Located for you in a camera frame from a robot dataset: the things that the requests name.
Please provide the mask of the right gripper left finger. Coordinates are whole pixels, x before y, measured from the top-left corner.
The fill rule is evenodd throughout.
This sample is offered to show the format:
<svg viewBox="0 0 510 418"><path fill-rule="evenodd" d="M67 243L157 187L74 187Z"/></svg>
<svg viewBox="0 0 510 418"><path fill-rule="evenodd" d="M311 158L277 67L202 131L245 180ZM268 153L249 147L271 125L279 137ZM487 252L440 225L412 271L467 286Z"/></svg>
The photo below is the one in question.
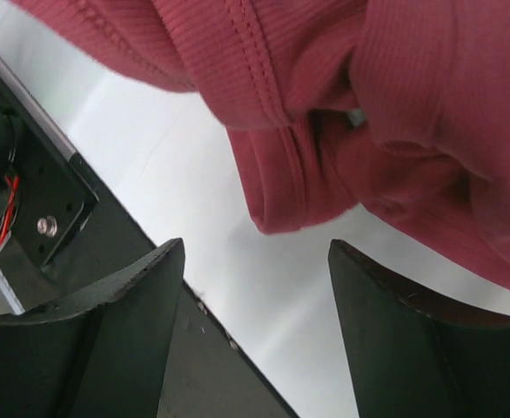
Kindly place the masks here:
<svg viewBox="0 0 510 418"><path fill-rule="evenodd" d="M0 315L0 417L154 417L176 319L185 246L28 313Z"/></svg>

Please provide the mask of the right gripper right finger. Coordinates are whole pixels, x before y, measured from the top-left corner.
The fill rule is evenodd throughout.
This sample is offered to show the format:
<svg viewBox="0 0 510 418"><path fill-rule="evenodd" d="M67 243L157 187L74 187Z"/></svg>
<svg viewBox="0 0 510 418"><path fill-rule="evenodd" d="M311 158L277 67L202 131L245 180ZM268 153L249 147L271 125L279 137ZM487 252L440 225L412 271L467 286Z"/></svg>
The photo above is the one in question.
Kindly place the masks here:
<svg viewBox="0 0 510 418"><path fill-rule="evenodd" d="M510 316L435 292L340 239L328 265L360 416L510 417Z"/></svg>

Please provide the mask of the dark red tank top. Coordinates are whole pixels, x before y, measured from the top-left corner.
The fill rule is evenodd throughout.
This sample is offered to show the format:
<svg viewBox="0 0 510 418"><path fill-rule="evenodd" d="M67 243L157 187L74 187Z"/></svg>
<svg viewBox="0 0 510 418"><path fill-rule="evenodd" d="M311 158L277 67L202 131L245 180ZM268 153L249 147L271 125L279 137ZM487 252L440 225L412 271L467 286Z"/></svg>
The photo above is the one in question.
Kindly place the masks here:
<svg viewBox="0 0 510 418"><path fill-rule="evenodd" d="M197 92L262 233L363 205L510 290L510 1L22 1L101 64Z"/></svg>

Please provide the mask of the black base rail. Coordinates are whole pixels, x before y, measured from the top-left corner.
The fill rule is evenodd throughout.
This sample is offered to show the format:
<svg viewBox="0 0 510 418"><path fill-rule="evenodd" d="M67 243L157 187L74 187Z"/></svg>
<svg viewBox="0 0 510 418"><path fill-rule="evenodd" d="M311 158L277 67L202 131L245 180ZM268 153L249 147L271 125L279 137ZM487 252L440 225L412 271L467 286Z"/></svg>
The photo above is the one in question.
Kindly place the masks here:
<svg viewBox="0 0 510 418"><path fill-rule="evenodd" d="M0 315L59 300L158 247L0 58Z"/></svg>

